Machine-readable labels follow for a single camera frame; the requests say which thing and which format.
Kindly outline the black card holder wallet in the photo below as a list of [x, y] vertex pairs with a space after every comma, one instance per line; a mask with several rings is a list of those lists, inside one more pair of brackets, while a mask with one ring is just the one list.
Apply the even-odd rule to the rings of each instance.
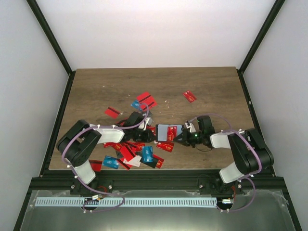
[[155, 126], [155, 140], [157, 142], [174, 142], [182, 133], [183, 125], [157, 124]]

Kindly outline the blue VIP card carried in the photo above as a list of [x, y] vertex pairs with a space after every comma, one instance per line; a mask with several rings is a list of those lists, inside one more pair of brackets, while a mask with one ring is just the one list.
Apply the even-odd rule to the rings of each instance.
[[143, 163], [151, 163], [153, 162], [153, 147], [152, 146], [144, 146], [142, 148], [142, 162]]

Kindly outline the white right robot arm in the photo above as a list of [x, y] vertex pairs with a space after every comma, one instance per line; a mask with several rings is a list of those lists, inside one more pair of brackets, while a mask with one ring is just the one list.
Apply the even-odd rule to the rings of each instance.
[[195, 148], [203, 144], [210, 149], [229, 149], [233, 162], [219, 171], [214, 189], [220, 194], [231, 188], [231, 183], [260, 173], [274, 164], [273, 154], [255, 128], [215, 132], [212, 114], [204, 114], [185, 122], [181, 133], [173, 141]]

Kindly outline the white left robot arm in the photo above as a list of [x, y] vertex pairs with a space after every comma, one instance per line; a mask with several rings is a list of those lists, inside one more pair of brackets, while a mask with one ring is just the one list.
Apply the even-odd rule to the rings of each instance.
[[143, 143], [155, 140], [155, 135], [148, 128], [152, 122], [148, 112], [133, 112], [127, 119], [111, 126], [93, 125], [79, 120], [60, 138], [56, 148], [76, 178], [82, 180], [82, 190], [94, 194], [98, 190], [98, 182], [89, 157], [96, 145], [120, 144], [135, 151], [137, 147], [130, 143], [131, 140]]

